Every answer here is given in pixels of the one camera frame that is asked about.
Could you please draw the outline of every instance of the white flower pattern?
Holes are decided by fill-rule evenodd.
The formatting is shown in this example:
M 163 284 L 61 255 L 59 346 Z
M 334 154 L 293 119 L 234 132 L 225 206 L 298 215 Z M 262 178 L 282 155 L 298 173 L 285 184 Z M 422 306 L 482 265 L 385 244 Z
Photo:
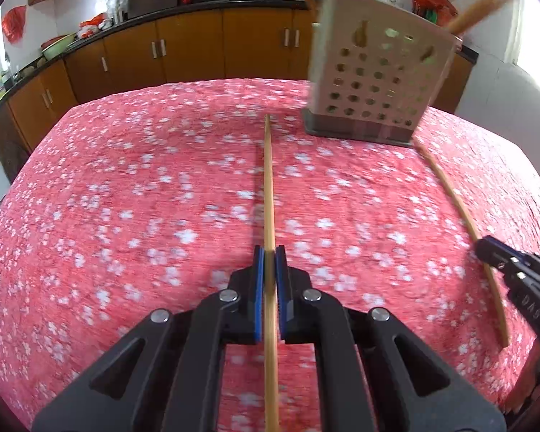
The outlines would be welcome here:
M 0 206 L 0 393 L 24 424 L 149 311 L 193 309 L 251 264 L 266 113 L 289 264 L 348 307 L 386 306 L 485 397 L 505 398 L 534 335 L 506 303 L 513 342 L 500 349 L 490 289 L 439 181 L 415 150 L 307 135 L 308 88 L 219 80 L 115 94 L 44 138 Z M 540 253 L 540 177 L 518 147 L 431 108 L 417 135 L 479 231 Z M 312 346 L 279 352 L 282 427 L 320 430 Z M 227 360 L 220 428 L 257 430 L 262 347 L 228 346 Z

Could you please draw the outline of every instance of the plastic bag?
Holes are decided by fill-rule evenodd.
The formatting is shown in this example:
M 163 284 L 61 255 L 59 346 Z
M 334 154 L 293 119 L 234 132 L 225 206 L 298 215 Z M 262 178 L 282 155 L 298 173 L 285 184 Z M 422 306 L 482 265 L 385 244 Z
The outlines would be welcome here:
M 18 42 L 26 25 L 26 5 L 10 9 L 2 19 L 2 33 L 10 44 Z
M 458 15 L 458 11 L 448 0 L 412 0 L 412 6 L 412 12 L 422 17 L 426 17 L 430 12 L 431 18 L 426 17 L 426 19 L 438 26 L 447 25 L 453 17 Z
M 85 26 L 98 26 L 104 19 L 108 19 L 107 13 L 100 13 L 99 15 L 93 17 L 89 21 L 83 21 L 80 23 L 80 29 Z

